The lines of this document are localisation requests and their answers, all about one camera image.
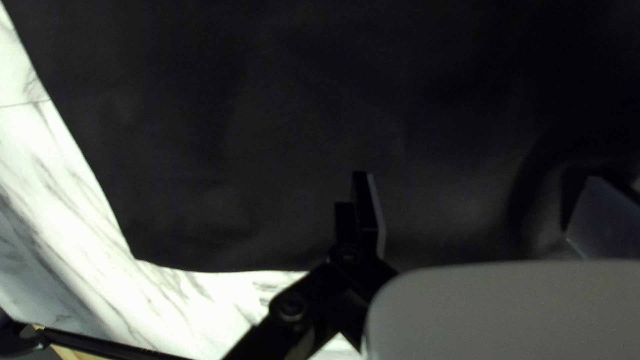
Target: screw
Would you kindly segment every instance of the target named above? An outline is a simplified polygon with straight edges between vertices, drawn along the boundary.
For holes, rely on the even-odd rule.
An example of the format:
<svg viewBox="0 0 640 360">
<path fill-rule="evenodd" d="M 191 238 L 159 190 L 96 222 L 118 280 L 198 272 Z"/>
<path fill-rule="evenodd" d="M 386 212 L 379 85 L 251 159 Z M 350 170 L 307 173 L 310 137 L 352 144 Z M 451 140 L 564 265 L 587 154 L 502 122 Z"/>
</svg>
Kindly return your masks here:
<svg viewBox="0 0 640 360">
<path fill-rule="evenodd" d="M 287 293 L 278 299 L 278 315 L 286 322 L 297 322 L 305 316 L 307 302 L 297 293 Z"/>
</svg>

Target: gray plastic object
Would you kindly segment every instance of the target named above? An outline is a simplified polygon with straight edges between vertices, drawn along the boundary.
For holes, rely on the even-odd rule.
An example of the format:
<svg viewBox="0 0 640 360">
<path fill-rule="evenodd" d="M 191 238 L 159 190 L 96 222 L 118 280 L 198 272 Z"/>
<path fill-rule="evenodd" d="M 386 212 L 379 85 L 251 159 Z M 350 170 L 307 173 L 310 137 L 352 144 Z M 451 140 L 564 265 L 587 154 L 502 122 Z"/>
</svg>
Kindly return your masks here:
<svg viewBox="0 0 640 360">
<path fill-rule="evenodd" d="M 368 360 L 640 357 L 640 261 L 514 261 L 425 268 L 371 303 Z"/>
<path fill-rule="evenodd" d="M 589 176 L 566 239 L 583 259 L 640 258 L 640 206 L 601 177 Z"/>
</svg>

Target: metal stand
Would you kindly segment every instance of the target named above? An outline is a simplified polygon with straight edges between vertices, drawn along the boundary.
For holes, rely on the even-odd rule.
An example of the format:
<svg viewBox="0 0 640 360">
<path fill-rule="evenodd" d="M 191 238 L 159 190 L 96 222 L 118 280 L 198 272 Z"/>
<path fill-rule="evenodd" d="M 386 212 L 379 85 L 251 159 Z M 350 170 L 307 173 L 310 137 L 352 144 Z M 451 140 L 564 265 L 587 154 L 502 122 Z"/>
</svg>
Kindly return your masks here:
<svg viewBox="0 0 640 360">
<path fill-rule="evenodd" d="M 325 263 L 278 294 L 269 314 L 223 360 L 304 360 L 338 332 L 360 350 L 369 303 L 397 272 L 381 260 L 384 223 L 373 177 L 353 172 L 351 202 L 335 203 L 336 244 Z M 20 337 L 27 325 L 0 328 L 0 357 L 16 357 L 50 343 L 116 360 L 187 360 L 128 345 L 43 329 Z"/>
</svg>

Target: black fabric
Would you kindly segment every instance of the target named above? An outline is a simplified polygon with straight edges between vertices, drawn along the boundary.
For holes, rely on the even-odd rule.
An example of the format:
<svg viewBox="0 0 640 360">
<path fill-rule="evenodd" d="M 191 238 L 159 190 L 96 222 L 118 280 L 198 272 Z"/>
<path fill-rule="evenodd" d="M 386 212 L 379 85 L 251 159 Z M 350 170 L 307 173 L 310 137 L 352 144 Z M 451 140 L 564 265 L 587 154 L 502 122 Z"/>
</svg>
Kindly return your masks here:
<svg viewBox="0 0 640 360">
<path fill-rule="evenodd" d="M 376 177 L 398 270 L 547 256 L 567 169 L 638 174 L 637 2 L 4 4 L 160 265 L 309 269 L 352 170 Z"/>
</svg>

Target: marble pattern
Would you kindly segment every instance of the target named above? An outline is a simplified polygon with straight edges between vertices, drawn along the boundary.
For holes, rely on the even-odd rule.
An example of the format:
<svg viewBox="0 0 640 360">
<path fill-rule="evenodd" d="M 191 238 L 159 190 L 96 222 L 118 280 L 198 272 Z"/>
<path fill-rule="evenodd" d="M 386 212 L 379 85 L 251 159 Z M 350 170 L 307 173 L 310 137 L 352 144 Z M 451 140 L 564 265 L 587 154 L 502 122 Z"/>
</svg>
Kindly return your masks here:
<svg viewBox="0 0 640 360">
<path fill-rule="evenodd" d="M 217 359 L 302 272 L 135 260 L 0 3 L 0 307 L 12 318 Z M 357 359 L 342 337 L 314 356 Z"/>
</svg>

